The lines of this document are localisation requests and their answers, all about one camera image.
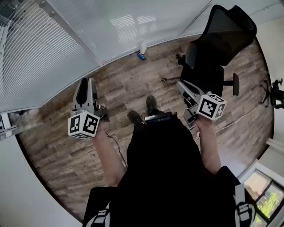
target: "green tree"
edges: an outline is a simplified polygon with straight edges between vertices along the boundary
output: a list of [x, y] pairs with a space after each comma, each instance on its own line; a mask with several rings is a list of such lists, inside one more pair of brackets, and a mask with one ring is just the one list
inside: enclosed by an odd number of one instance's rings
[[[275, 210], [276, 205], [279, 203], [279, 199], [277, 198], [277, 194], [276, 193], [271, 193], [270, 197], [267, 201], [265, 201], [263, 204], [259, 204], [257, 205], [258, 209], [261, 210], [261, 212], [267, 216], [268, 218], [270, 218], [270, 213], [272, 211]], [[256, 223], [261, 222], [261, 220], [256, 217]]]

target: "hand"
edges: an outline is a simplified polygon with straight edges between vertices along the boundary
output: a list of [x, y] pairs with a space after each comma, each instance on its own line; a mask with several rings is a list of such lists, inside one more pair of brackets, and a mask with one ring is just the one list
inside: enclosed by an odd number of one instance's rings
[[105, 123], [103, 121], [99, 121], [99, 126], [95, 137], [97, 137], [98, 135], [105, 135], [105, 134], [106, 134]]
[[199, 131], [207, 130], [213, 127], [214, 122], [202, 115], [198, 115], [198, 118], [195, 121]]

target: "laminate flooring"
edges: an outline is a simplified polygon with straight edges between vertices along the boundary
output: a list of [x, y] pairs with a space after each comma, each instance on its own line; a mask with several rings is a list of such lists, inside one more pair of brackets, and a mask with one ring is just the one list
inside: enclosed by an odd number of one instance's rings
[[[157, 99], [160, 110], [177, 112], [186, 125], [182, 117], [185, 104], [175, 82], [164, 84], [161, 78], [180, 76], [182, 66], [177, 64], [175, 55], [185, 53], [193, 39], [196, 37], [150, 47], [145, 54], [146, 61], [131, 54], [89, 75], [97, 83], [99, 103], [109, 109], [110, 122], [106, 123], [106, 131], [117, 139], [125, 159], [133, 131], [127, 112], [136, 110], [145, 116], [148, 95]], [[259, 106], [264, 96], [259, 84], [268, 79], [268, 75], [256, 42], [239, 53], [224, 72], [226, 80], [232, 79], [233, 73], [239, 75], [240, 95], [234, 97], [232, 87], [224, 87], [227, 106], [222, 118], [215, 123], [219, 153], [222, 164], [239, 176], [263, 152], [272, 134], [272, 107]], [[29, 110], [22, 116], [15, 113], [10, 116], [17, 125], [43, 123], [21, 133], [22, 143], [50, 189], [83, 219], [90, 190], [106, 183], [92, 140], [76, 139], [67, 133], [77, 84], [69, 86], [41, 108]], [[199, 145], [197, 129], [193, 129], [192, 134]]]

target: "chair backrest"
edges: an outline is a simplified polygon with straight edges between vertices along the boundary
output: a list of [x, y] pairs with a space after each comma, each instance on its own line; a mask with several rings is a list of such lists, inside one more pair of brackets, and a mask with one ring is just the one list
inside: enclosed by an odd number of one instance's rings
[[256, 25], [241, 8], [214, 5], [203, 34], [192, 41], [197, 45], [197, 63], [226, 66], [255, 36]]

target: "black office chair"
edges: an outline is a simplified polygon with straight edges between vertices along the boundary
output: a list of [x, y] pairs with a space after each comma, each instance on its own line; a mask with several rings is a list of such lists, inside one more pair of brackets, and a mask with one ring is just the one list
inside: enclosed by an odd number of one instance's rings
[[232, 81], [224, 81], [222, 66], [227, 66], [253, 42], [255, 36], [256, 25], [241, 8], [234, 6], [226, 10], [220, 5], [214, 5], [203, 34], [189, 44], [186, 55], [177, 55], [178, 63], [183, 66], [181, 77], [162, 78], [162, 81], [186, 80], [204, 93], [211, 91], [220, 97], [223, 86], [233, 86], [233, 94], [238, 96], [237, 74], [233, 75]]
[[279, 86], [278, 86], [278, 84], [282, 85], [283, 79], [281, 79], [280, 81], [276, 80], [274, 83], [272, 83], [271, 92], [269, 91], [269, 86], [268, 86], [267, 80], [265, 80], [264, 82], [266, 83], [266, 88], [262, 84], [260, 84], [260, 87], [262, 87], [265, 90], [265, 97], [262, 100], [262, 102], [260, 102], [260, 104], [263, 104], [265, 102], [265, 100], [267, 100], [266, 107], [268, 107], [269, 106], [269, 100], [270, 100], [271, 105], [275, 109], [280, 109], [280, 108], [284, 109], [284, 91], [279, 90]]

